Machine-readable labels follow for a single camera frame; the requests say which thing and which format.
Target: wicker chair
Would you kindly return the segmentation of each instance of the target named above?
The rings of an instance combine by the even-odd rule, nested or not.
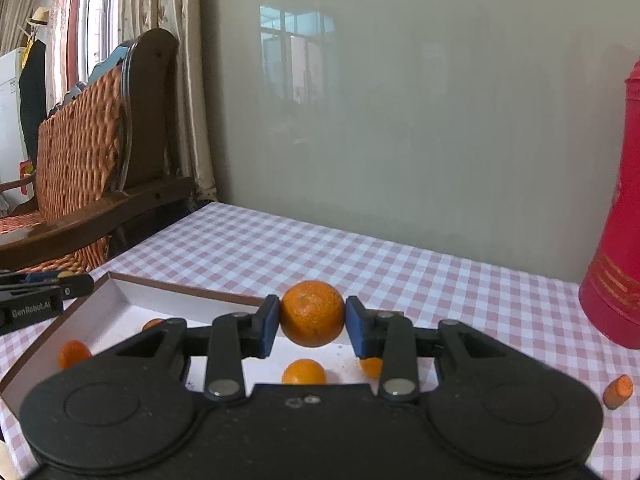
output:
[[[40,125],[35,178],[0,184],[35,186],[32,200],[0,218],[0,269],[91,270],[125,222],[190,196],[193,179],[166,171],[176,48],[165,30],[142,34],[124,62]]]

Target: box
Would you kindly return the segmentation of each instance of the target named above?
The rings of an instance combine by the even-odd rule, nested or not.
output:
[[[95,355],[140,332],[153,318],[182,317],[189,327],[205,326],[224,314],[256,312],[261,304],[262,298],[108,272],[95,283],[91,296],[75,300],[16,361],[0,381],[0,397],[17,416],[26,394],[60,371],[58,353],[71,339],[84,342]],[[377,387],[377,381],[360,369],[345,329],[334,342],[320,348],[298,346],[278,329],[269,358],[242,361],[247,394],[255,383],[280,383],[285,368],[301,358],[318,361],[329,383],[368,382],[373,389]],[[206,357],[191,359],[188,389],[203,391],[205,367]]]

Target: wall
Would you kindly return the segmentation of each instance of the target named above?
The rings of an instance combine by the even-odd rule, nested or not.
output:
[[[306,72],[261,7],[331,18]],[[581,279],[640,0],[202,0],[202,21],[224,202]]]

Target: chair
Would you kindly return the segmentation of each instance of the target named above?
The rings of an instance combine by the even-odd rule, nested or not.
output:
[[[0,192],[35,186],[33,199],[0,218],[0,269],[91,270],[107,261],[123,224],[190,197],[193,179],[166,171],[176,49],[170,32],[145,32],[40,125],[35,176],[0,184]]]

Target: straw hat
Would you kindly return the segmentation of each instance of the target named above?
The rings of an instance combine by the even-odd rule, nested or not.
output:
[[[49,7],[38,7],[33,16],[27,20],[27,23],[31,27],[46,27],[49,23]]]

